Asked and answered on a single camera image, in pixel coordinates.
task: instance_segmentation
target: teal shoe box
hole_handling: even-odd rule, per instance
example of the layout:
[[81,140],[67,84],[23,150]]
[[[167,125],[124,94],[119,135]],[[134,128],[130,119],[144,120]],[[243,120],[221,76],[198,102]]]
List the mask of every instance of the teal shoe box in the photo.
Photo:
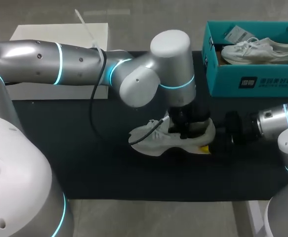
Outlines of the teal shoe box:
[[288,43],[288,22],[208,21],[202,57],[208,88],[216,97],[288,97],[288,65],[224,65],[217,56],[238,26],[258,39]]

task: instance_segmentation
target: shoe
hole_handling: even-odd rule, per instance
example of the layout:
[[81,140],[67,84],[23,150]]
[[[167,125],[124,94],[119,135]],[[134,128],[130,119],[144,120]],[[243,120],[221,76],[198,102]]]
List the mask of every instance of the shoe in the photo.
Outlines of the shoe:
[[[130,132],[131,136],[128,141],[133,142],[140,139],[157,123],[158,120],[150,120],[147,125],[133,129]],[[172,147],[179,147],[194,154],[209,154],[208,150],[203,147],[211,143],[215,137],[215,126],[210,118],[205,122],[197,123],[197,126],[202,130],[207,127],[204,135],[197,138],[181,139],[180,133],[168,133],[169,126],[170,119],[167,119],[145,140],[132,147],[140,153],[154,157],[160,156]]]
[[230,64],[288,64],[288,44],[251,37],[224,47],[221,56]]

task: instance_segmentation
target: black cable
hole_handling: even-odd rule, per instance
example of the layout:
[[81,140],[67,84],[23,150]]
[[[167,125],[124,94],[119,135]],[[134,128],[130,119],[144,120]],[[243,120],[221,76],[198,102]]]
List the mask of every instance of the black cable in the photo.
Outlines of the black cable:
[[98,80],[96,82],[96,84],[94,85],[93,87],[93,90],[92,90],[92,93],[91,93],[91,97],[90,97],[90,103],[89,103],[89,122],[90,122],[90,126],[91,126],[91,129],[94,131],[94,133],[99,137],[101,138],[102,140],[104,140],[104,138],[100,135],[100,133],[98,132],[98,130],[95,128],[94,126],[94,123],[93,123],[93,119],[92,119],[92,105],[93,105],[93,100],[94,100],[94,95],[95,95],[95,92],[96,92],[96,89],[101,81],[101,78],[102,78],[102,75],[104,73],[104,69],[105,69],[105,66],[106,66],[106,53],[101,49],[102,53],[103,53],[103,64],[102,64],[102,67],[101,67],[101,70],[100,70],[100,73],[99,73],[99,76],[98,76]]
[[150,134],[153,133],[153,131],[155,131],[157,129],[157,127],[160,126],[160,124],[162,124],[164,122],[164,119],[160,120],[145,136],[143,136],[142,138],[139,138],[138,140],[134,141],[134,142],[130,142],[129,145],[135,145],[141,141],[143,141],[146,137],[148,137]]
[[[100,70],[100,73],[99,73],[99,76],[98,76],[98,80],[97,80],[97,83],[94,85],[93,87],[93,90],[92,90],[92,94],[91,94],[91,97],[90,97],[90,104],[89,104],[89,122],[90,122],[90,126],[91,126],[91,129],[94,131],[94,133],[103,141],[105,141],[105,139],[100,135],[100,133],[98,132],[98,130],[95,128],[94,126],[94,123],[93,123],[93,118],[92,118],[92,105],[93,105],[93,100],[94,100],[94,95],[95,95],[95,92],[96,92],[96,89],[100,83],[100,80],[102,78],[102,75],[104,73],[104,69],[105,69],[105,66],[106,66],[106,61],[107,61],[107,56],[106,56],[106,53],[101,49],[102,53],[103,53],[103,64],[102,64],[102,67],[101,67],[101,70]],[[163,119],[161,119],[145,136],[143,136],[142,138],[134,141],[134,142],[130,142],[129,145],[132,146],[132,145],[135,145],[141,141],[143,141],[145,138],[147,138],[150,134],[152,134],[159,126],[160,124],[162,124],[166,119],[168,119],[169,117],[165,117]]]

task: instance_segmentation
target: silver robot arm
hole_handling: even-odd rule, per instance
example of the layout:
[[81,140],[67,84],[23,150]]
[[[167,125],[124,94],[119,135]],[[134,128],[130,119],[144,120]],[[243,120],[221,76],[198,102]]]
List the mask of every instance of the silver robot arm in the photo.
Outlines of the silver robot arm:
[[[266,140],[278,140],[285,168],[288,172],[288,104],[258,112],[257,133]],[[264,224],[267,237],[288,236],[288,185],[269,201]]]
[[72,237],[69,204],[27,139],[0,76],[0,237]]
[[274,141],[288,129],[288,103],[252,113],[243,119],[237,112],[228,112],[223,123],[235,145],[258,139]]
[[[167,45],[169,37],[175,42]],[[136,59],[122,50],[106,54],[101,84],[112,87],[129,106],[147,104],[159,85],[170,107],[185,106],[195,98],[190,40],[184,32],[159,34],[151,52]],[[94,49],[36,40],[0,42],[0,76],[5,82],[95,85],[100,69]]]

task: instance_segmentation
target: black table mat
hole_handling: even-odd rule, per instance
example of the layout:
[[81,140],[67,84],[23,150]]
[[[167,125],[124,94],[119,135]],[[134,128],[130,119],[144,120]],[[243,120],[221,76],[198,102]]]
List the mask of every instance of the black table mat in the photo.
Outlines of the black table mat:
[[[199,105],[209,108],[214,120],[231,110],[244,116],[288,102],[288,98],[211,98],[201,53],[193,52],[193,58]],[[68,198],[256,200],[270,199],[288,183],[276,142],[239,147],[227,157],[170,149],[151,158],[134,151],[127,145],[128,132],[164,115],[161,91],[139,109],[124,105],[112,92],[108,100],[95,100],[94,121],[106,142],[90,129],[88,100],[13,103],[27,136],[49,160]]]

